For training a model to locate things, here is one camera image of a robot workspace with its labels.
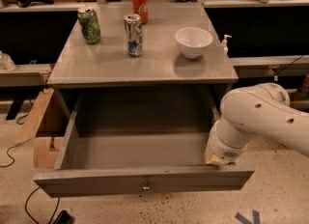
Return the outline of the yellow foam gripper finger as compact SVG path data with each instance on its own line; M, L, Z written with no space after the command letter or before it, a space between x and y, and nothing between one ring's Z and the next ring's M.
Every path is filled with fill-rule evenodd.
M218 146L215 140L209 140L205 150L205 162L207 165L223 166L229 163L229 160L223 155L222 148Z

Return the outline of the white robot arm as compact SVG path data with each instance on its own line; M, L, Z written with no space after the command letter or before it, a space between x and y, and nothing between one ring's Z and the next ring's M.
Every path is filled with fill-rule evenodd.
M290 106L288 92L275 83L228 92L205 151L208 165L233 163L258 135L309 156L309 114Z

